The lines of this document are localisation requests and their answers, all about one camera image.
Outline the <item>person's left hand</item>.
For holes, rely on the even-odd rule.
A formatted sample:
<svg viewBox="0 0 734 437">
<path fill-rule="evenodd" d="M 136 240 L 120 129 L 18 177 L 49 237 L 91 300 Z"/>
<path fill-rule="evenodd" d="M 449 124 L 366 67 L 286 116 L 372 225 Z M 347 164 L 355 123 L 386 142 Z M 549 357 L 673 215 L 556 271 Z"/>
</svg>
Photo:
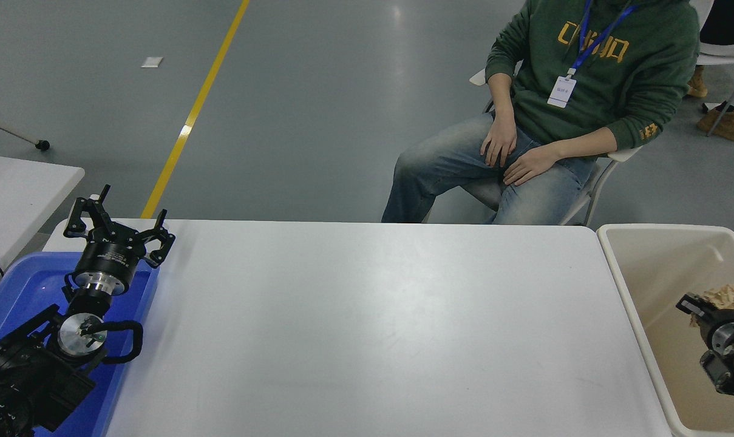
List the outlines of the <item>person's left hand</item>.
<svg viewBox="0 0 734 437">
<path fill-rule="evenodd" d="M 520 186 L 551 169 L 563 155 L 555 142 L 546 146 L 534 147 L 517 158 L 505 171 L 503 182 L 506 186 Z"/>
</svg>

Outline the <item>person's right hand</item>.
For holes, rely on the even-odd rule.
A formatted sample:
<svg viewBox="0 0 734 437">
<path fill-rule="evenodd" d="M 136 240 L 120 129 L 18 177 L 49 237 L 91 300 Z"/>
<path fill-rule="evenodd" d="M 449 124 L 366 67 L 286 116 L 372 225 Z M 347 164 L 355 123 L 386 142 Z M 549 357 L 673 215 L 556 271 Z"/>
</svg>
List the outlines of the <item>person's right hand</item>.
<svg viewBox="0 0 734 437">
<path fill-rule="evenodd" d="M 495 113 L 492 125 L 481 144 L 480 155 L 486 166 L 503 167 L 506 165 L 517 142 L 517 128 L 513 113 Z"/>
</svg>

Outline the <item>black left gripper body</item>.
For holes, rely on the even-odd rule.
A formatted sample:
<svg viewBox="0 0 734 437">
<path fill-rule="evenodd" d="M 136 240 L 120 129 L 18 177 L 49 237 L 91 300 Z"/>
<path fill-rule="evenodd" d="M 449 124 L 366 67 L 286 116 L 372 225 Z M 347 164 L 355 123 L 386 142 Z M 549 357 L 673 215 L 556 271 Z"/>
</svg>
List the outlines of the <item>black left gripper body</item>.
<svg viewBox="0 0 734 437">
<path fill-rule="evenodd" d="M 86 247 L 81 255 L 73 279 L 78 286 L 103 283 L 109 286 L 128 286 L 135 276 L 137 265 L 145 256 L 141 243 L 112 242 L 105 238 L 86 236 Z"/>
</svg>

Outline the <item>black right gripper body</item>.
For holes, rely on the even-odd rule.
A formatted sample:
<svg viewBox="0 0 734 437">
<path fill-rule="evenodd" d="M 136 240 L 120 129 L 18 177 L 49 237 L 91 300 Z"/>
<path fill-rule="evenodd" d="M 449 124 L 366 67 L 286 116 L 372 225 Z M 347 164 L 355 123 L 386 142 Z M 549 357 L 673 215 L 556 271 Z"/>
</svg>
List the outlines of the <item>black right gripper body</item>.
<svg viewBox="0 0 734 437">
<path fill-rule="evenodd" d="M 708 349 L 724 354 L 734 335 L 734 310 L 708 311 L 700 318 L 699 328 Z"/>
</svg>

